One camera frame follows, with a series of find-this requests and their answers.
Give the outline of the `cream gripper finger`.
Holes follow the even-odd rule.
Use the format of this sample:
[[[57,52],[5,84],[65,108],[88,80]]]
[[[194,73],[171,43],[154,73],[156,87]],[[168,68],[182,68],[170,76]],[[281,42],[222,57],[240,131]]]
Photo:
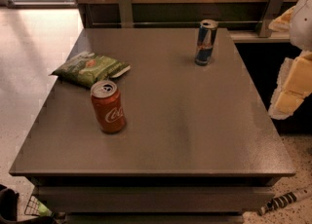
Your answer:
[[[268,28],[276,32],[288,32],[291,26],[293,11],[294,11],[294,6],[290,7],[285,12],[283,12],[280,16],[273,19],[269,23]]]
[[[295,59],[286,57],[280,67],[277,88],[272,94],[269,116],[285,120],[312,94],[312,53],[302,52]]]

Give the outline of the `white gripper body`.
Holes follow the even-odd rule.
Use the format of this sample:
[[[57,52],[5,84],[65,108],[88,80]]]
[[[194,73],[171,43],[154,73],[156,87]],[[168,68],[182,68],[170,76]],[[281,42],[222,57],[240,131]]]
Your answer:
[[[292,12],[290,40],[304,51],[312,51],[312,0],[298,0]]]

